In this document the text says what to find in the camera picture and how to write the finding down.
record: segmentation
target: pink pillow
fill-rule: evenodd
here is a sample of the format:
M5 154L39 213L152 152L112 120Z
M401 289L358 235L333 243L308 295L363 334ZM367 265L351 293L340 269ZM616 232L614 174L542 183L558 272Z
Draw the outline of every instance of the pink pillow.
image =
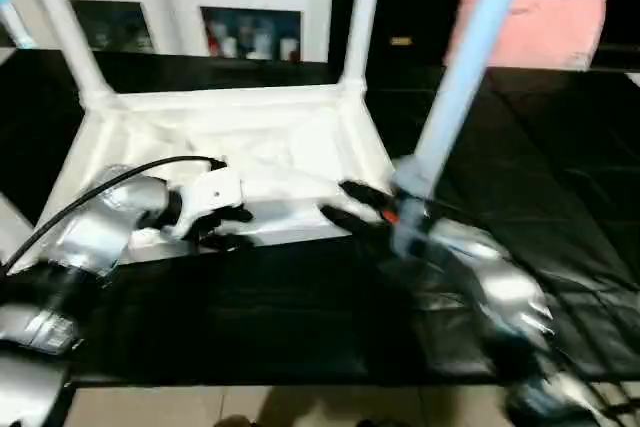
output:
M489 65L586 70L598 47L607 0L513 0ZM461 0L444 63L460 42L476 0Z

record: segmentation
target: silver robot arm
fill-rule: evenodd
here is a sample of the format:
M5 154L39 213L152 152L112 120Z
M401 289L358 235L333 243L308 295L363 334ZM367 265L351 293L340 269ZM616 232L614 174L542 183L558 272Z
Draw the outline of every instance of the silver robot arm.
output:
M421 199L405 196L399 206L405 217L393 227L394 250L437 264L463 294L483 351L506 387L512 423L607 425L587 386L556 362L553 318L537 281L488 232L446 218L429 221Z
M3 280L0 427L45 424L65 385L64 354L81 341L82 324L134 231L154 227L182 239L223 207L242 214L235 220L250 220L237 175L221 165L174 190L142 174L105 190L58 225L36 264ZM127 170L109 167L91 187Z

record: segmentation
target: robotic arm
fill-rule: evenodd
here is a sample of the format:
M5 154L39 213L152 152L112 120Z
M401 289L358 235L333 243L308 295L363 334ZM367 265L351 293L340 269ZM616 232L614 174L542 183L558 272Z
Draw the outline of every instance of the robotic arm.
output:
M401 258L438 265L463 295L496 378L506 387L505 411L518 427L600 425L606 422L587 386L558 362L554 323L537 281L487 231L456 222L424 198L396 197L352 181L344 192L376 210L368 224L334 206L323 214L339 227L380 245L391 240Z
M92 187L128 169L107 168ZM222 220L251 220L238 176L224 163L171 189L135 175L88 200L47 238L38 262L8 275L0 291L0 426L44 425L66 378L64 355L116 268L131 234L161 230L172 239L233 247L214 229Z

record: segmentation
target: tile floor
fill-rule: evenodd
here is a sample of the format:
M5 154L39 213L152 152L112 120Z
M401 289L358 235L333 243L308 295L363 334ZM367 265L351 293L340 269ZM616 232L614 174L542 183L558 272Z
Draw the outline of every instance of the tile floor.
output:
M629 384L640 395L640 383ZM601 390L620 397L610 385ZM66 427L212 427L242 414L264 427L353 427L394 419L407 427L507 427L494 386L185 387L82 389Z

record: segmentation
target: black table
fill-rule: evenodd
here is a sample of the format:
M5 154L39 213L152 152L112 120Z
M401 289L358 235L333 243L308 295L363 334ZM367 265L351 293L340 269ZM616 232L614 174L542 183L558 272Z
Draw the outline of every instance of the black table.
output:
M118 92L335 81L313 64L98 61ZM19 52L0 72L12 174L0 191L34 220L82 111L57 52ZM412 151L441 75L368 73L367 105L392 157ZM638 106L640 88L621 74L492 69L438 187L565 293L611 365L551 299L561 342L603 381L640 379ZM439 272L352 238L124 266L72 360L78 385L495 380Z

